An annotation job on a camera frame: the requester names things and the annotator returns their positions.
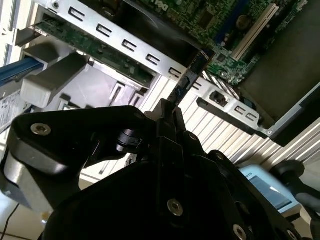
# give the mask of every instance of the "sticker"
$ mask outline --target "sticker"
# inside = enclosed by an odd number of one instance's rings
[[[16,91],[0,100],[0,132],[30,106],[20,98],[20,92]]]

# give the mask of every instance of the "black mount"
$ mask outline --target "black mount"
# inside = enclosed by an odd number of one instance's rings
[[[132,106],[25,114],[16,118],[2,166],[25,167],[14,185],[33,208],[52,213],[43,239],[117,237],[301,239],[219,151],[206,154],[181,109],[161,99],[144,115]],[[35,123],[48,135],[31,131]],[[135,161],[80,191],[83,167],[135,155]],[[37,192],[30,192],[35,184]]]

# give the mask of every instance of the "black cable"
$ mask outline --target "black cable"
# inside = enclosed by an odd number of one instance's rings
[[[14,238],[17,238],[17,239],[22,239],[22,240],[32,240],[30,238],[25,238],[25,237],[22,237],[22,236],[17,236],[17,235],[13,235],[13,234],[9,234],[9,233],[6,233],[5,234],[6,236],[9,236],[9,237],[14,237]]]
[[[5,223],[5,226],[4,226],[4,230],[3,230],[3,233],[2,233],[2,236],[1,236],[1,239],[0,240],[3,240],[5,235],[6,235],[6,231],[7,231],[7,228],[8,228],[8,224],[9,224],[9,220],[10,218],[12,217],[12,215],[16,212],[17,208],[19,207],[19,203],[16,205],[16,207],[13,209],[12,213],[10,214],[10,216],[8,217],[8,219],[6,220],[6,223]]]

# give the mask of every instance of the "motherboard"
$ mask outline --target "motherboard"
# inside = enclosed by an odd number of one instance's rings
[[[145,89],[151,85],[154,77],[142,65],[88,33],[80,31],[71,23],[50,18],[38,23],[35,29],[37,32],[50,35],[109,66]]]
[[[237,86],[307,0],[137,0],[215,56],[208,71]]]

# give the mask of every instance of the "pci slot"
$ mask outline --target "pci slot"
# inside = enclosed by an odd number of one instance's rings
[[[245,54],[245,52],[248,50],[250,45],[259,35],[259,33],[264,29],[264,27],[276,14],[278,9],[279,7],[276,4],[272,3],[264,10],[262,15],[259,17],[259,19],[255,22],[253,27],[250,29],[250,31],[245,35],[245,37],[242,39],[240,44],[233,51],[231,57],[234,60],[239,61],[241,59],[241,57]]]

